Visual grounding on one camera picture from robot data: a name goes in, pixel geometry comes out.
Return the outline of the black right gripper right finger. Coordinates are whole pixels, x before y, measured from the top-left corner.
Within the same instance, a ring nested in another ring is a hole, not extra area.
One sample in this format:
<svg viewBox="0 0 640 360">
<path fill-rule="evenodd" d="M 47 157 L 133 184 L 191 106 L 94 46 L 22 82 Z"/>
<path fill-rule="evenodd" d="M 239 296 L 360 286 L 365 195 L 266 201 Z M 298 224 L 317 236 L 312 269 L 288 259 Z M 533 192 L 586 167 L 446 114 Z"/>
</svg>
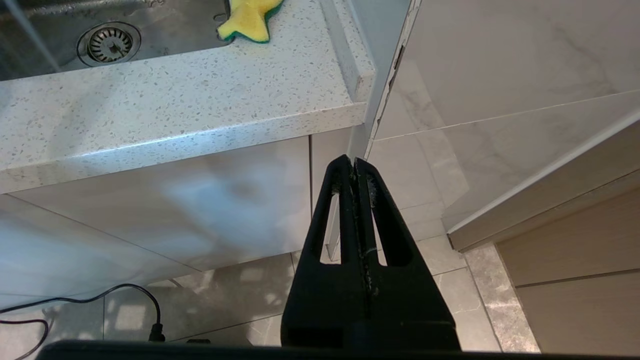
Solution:
<svg viewBox="0 0 640 360">
<path fill-rule="evenodd" d="M 377 346 L 459 351 L 457 327 L 380 172 L 354 162 L 359 259 Z"/>
</svg>

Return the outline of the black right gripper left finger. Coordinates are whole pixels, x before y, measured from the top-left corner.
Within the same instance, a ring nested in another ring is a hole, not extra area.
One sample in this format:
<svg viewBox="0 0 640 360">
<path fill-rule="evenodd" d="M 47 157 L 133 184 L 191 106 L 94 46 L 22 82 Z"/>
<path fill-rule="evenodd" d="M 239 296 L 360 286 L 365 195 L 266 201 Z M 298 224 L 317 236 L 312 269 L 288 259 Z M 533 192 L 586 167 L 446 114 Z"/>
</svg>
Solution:
<svg viewBox="0 0 640 360">
<path fill-rule="evenodd" d="M 341 348 L 366 315 L 354 167 L 347 155 L 326 168 L 281 322 L 283 347 Z M 338 196 L 339 264 L 322 263 L 330 205 Z"/>
</svg>

